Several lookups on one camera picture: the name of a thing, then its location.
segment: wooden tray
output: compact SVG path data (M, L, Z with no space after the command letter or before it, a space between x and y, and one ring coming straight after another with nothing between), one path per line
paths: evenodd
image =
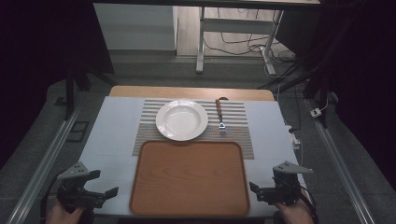
M129 206L136 215L246 215L241 147L235 142L147 141L140 150Z

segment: power strip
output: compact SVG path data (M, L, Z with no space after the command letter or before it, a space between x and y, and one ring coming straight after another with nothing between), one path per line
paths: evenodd
M291 126L286 125L286 130L288 130L288 133L290 134L291 146L293 147L294 150L300 149L301 141L300 141L300 139L296 138L294 133L289 132L290 129L291 129Z
M319 110L319 108L313 109L311 110L311 115L314 118L317 118L321 115L321 111Z

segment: human hand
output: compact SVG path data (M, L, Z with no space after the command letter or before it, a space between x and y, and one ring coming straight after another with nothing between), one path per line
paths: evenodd
M283 203L275 203L274 204L285 221L286 224L313 224L314 220L311 216L311 211L308 206L303 202L303 200L299 199L295 204L286 206Z
M84 208L76 208L76 210L70 214L59 201L49 210L47 215L46 224L78 224L79 218L84 212Z

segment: wooden table edge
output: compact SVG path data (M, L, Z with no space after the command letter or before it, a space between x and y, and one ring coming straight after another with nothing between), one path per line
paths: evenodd
M218 99L227 97L240 101L274 101L274 95L268 90L215 89L190 87L151 87L151 86L115 86L109 96L113 97L153 97L153 98L190 98Z

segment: aluminum rail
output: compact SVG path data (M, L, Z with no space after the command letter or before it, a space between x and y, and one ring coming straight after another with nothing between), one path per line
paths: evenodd
M305 100L305 105L309 111L314 109L309 104L308 100ZM370 213L367 203L366 201L364 201L363 197L361 196L361 191L356 186L340 152L338 151L337 146L332 140L332 135L330 134L328 129L325 129L323 127L323 125L320 123L318 119L315 119L314 122L318 129L318 133L329 153L329 156L332 159L332 164L334 165L335 170L337 171L341 181L343 182L346 193L349 195L350 201L355 207L356 213L359 219L361 220L361 223L375 224L375 221Z
M81 110L82 104L85 102L87 93L80 92L78 96L76 109L73 111L70 118L68 120L64 120L59 127L59 130L51 141L46 154L44 154L43 159L41 159L41 162L35 169L35 173L26 186L22 196L18 200L18 203L12 211L11 216L8 218L7 224L23 223L29 214L38 192L42 188L53 163L61 151L64 141L66 140L66 137L69 134L69 131L72 128L79 111Z

